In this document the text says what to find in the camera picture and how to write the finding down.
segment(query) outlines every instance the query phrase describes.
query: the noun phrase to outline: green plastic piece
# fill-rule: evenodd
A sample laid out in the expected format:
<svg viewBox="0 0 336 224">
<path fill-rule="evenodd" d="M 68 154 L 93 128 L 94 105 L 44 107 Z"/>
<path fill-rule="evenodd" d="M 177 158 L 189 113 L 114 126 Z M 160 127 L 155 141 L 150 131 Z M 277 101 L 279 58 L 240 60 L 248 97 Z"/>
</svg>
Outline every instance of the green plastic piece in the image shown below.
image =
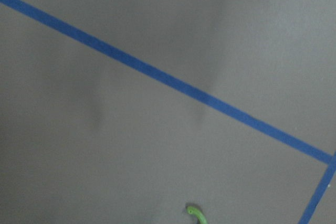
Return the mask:
<svg viewBox="0 0 336 224">
<path fill-rule="evenodd" d="M 194 206 L 188 206 L 187 212 L 190 215 L 194 215 L 198 219 L 200 224 L 208 224 L 208 222 L 205 219 L 205 216 L 202 214 L 202 212 L 198 208 Z"/>
</svg>

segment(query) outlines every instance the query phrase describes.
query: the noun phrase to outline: gray surface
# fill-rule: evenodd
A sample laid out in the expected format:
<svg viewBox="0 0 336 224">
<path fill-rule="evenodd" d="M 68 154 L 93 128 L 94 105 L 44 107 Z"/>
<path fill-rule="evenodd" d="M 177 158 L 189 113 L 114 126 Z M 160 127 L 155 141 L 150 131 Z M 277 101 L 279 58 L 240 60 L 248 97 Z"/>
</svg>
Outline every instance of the gray surface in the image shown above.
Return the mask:
<svg viewBox="0 0 336 224">
<path fill-rule="evenodd" d="M 24 0 L 329 153 L 335 0 Z M 1 223 L 296 223 L 325 165 L 0 6 Z M 331 186 L 311 223 L 332 223 Z"/>
</svg>

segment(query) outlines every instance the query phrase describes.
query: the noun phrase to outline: short blue line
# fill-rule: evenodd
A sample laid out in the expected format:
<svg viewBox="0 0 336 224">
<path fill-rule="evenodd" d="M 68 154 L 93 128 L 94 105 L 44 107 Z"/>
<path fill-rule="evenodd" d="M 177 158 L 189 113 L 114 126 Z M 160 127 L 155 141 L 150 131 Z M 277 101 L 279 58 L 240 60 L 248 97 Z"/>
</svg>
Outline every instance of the short blue line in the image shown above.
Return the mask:
<svg viewBox="0 0 336 224">
<path fill-rule="evenodd" d="M 173 76 L 167 74 L 125 52 L 110 46 L 109 44 L 103 42 L 102 40 L 87 34 L 78 28 L 71 26 L 60 19 L 57 19 L 42 10 L 39 10 L 29 4 L 26 4 L 20 0 L 0 0 L 3 4 L 8 7 L 17 10 L 18 12 L 33 18 L 103 54 L 124 63 L 125 65 L 149 76 L 153 79 L 164 83 L 177 91 L 194 98 L 215 110 L 223 112 L 224 114 L 231 116 L 232 118 L 245 123 L 246 125 L 263 132 L 264 134 L 271 136 L 309 156 L 316 158 L 317 160 L 328 164 L 331 159 L 331 155 L 309 145 L 294 136 L 291 136 L 261 120 L 253 118 L 249 114 L 205 93 L 204 91 L 195 88 Z"/>
<path fill-rule="evenodd" d="M 320 202 L 323 194 L 326 192 L 326 189 L 328 185 L 330 184 L 330 181 L 332 180 L 332 177 L 334 176 L 336 172 L 336 152 L 334 156 L 332 157 L 330 164 L 328 165 L 327 169 L 325 170 L 321 181 L 319 182 L 319 185 L 317 186 L 313 196 L 311 197 L 308 206 L 306 207 L 305 211 L 303 212 L 303 215 L 299 221 L 299 224 L 308 224 L 311 217 L 313 216 L 316 206 Z"/>
</svg>

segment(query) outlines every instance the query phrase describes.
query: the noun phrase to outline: blue tape strip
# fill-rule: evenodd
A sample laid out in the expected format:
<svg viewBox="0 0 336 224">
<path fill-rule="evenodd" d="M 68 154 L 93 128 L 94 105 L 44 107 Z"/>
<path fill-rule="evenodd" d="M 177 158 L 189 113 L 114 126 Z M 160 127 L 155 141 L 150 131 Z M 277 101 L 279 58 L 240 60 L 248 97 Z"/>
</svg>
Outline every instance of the blue tape strip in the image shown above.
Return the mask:
<svg viewBox="0 0 336 224">
<path fill-rule="evenodd" d="M 323 194 L 326 192 L 328 185 L 330 184 L 330 181 L 332 180 L 332 177 L 334 176 L 336 172 L 336 152 L 333 156 L 333 158 L 330 161 L 330 164 L 328 165 L 328 168 L 325 170 L 324 175 L 322 176 L 322 179 L 317 186 L 313 196 L 311 197 L 308 206 L 306 207 L 305 211 L 303 212 L 303 215 L 299 221 L 299 224 L 308 224 L 311 217 L 313 216 L 316 206 L 320 202 Z"/>
<path fill-rule="evenodd" d="M 20 0 L 0 0 L 3 4 L 8 7 L 17 10 L 18 12 L 33 18 L 46 26 L 49 26 L 95 50 L 102 52 L 103 54 L 124 63 L 125 65 L 149 76 L 153 79 L 164 83 L 177 91 L 186 94 L 187 96 L 196 99 L 215 110 L 218 110 L 232 118 L 245 123 L 246 125 L 263 132 L 264 134 L 271 136 L 284 144 L 287 144 L 317 160 L 328 164 L 331 160 L 331 155 L 309 145 L 298 138 L 295 138 L 263 121 L 253 118 L 249 114 L 209 95 L 202 90 L 195 88 L 125 52 L 110 46 L 109 44 L 103 42 L 102 40 L 87 34 L 84 31 L 71 26 L 60 19 L 57 19 L 42 10 L 39 10 L 29 4 L 26 4 Z"/>
</svg>

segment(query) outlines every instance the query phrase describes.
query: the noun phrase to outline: curved green object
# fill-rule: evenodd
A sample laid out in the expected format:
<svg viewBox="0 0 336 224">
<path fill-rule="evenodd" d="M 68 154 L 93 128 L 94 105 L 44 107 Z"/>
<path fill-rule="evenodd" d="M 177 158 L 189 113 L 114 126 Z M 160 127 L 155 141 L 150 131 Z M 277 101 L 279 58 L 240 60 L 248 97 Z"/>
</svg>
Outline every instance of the curved green object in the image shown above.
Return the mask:
<svg viewBox="0 0 336 224">
<path fill-rule="evenodd" d="M 205 216 L 202 214 L 202 212 L 194 207 L 194 206 L 188 206 L 187 207 L 187 212 L 190 215 L 196 216 L 196 218 L 199 220 L 200 224 L 208 224 L 208 222 L 205 219 Z"/>
</svg>

